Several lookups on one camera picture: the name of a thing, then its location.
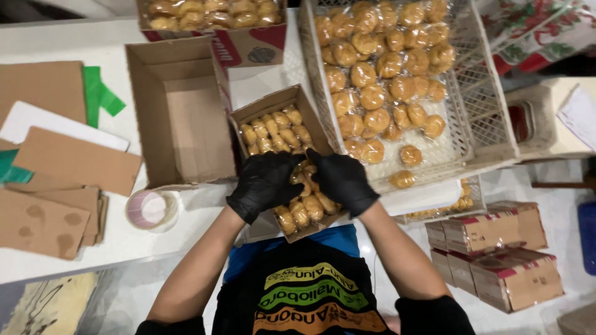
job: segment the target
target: black t-shirt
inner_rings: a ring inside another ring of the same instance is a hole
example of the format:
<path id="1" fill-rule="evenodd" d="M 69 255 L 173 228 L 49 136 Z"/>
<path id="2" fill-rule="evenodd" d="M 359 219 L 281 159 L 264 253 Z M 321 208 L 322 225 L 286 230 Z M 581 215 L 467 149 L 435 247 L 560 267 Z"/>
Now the black t-shirt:
<path id="1" fill-rule="evenodd" d="M 394 334 L 377 312 L 364 258 L 302 239 L 256 257 L 218 295 L 213 335 Z M 451 297 L 400 298 L 395 308 L 401 335 L 474 334 L 464 310 Z M 203 318 L 168 326 L 144 321 L 137 335 L 204 334 Z"/>

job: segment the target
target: blue container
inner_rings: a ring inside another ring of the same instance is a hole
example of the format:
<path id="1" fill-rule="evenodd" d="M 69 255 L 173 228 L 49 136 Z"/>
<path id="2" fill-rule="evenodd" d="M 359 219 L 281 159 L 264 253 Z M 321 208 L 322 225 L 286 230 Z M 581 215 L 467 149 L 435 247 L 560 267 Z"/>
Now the blue container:
<path id="1" fill-rule="evenodd" d="M 583 267 L 588 274 L 596 276 L 596 201 L 579 205 L 578 219 Z"/>

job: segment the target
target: person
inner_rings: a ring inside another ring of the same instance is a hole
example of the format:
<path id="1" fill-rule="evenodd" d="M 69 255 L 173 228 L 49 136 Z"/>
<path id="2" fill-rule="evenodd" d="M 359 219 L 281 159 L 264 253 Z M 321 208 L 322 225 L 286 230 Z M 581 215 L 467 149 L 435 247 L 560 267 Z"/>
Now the person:
<path id="1" fill-rule="evenodd" d="M 370 272 L 353 225 L 294 243 L 261 241 L 233 248 L 245 223 L 289 203 L 304 189 L 290 175 L 304 154 L 251 156 L 227 205 L 164 283 L 137 335 L 205 334 L 202 314 L 228 254 L 211 334 L 474 334 L 426 254 L 387 214 L 364 167 L 348 156 L 306 154 L 320 191 L 362 221 L 391 283 L 401 329 L 377 311 Z"/>

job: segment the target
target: forearm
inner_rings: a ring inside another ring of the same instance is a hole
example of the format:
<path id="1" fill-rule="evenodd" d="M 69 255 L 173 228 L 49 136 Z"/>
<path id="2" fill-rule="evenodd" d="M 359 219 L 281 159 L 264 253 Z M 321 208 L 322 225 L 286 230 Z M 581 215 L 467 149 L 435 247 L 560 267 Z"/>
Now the forearm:
<path id="1" fill-rule="evenodd" d="M 430 259 L 398 227 L 379 201 L 359 219 L 366 227 L 381 263 L 400 296 L 434 299 L 451 295 Z"/>
<path id="2" fill-rule="evenodd" d="M 167 278 L 147 319 L 170 324 L 201 315 L 243 227 L 244 221 L 225 206 Z"/>

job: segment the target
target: green paper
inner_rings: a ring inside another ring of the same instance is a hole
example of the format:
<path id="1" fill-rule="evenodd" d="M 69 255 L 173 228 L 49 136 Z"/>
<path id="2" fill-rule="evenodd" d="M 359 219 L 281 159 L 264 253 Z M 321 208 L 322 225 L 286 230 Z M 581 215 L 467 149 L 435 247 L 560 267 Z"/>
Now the green paper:
<path id="1" fill-rule="evenodd" d="M 97 128 L 100 121 L 100 89 L 102 85 L 100 67 L 85 66 L 83 68 L 83 82 L 85 84 L 87 125 Z"/>
<path id="2" fill-rule="evenodd" d="M 126 104 L 110 91 L 103 82 L 100 85 L 100 92 L 100 106 L 110 115 L 116 116 L 126 107 Z"/>
<path id="3" fill-rule="evenodd" d="M 33 172 L 21 167 L 14 166 L 13 160 L 18 153 L 17 150 L 0 151 L 0 183 L 20 182 L 26 183 L 31 180 Z"/>

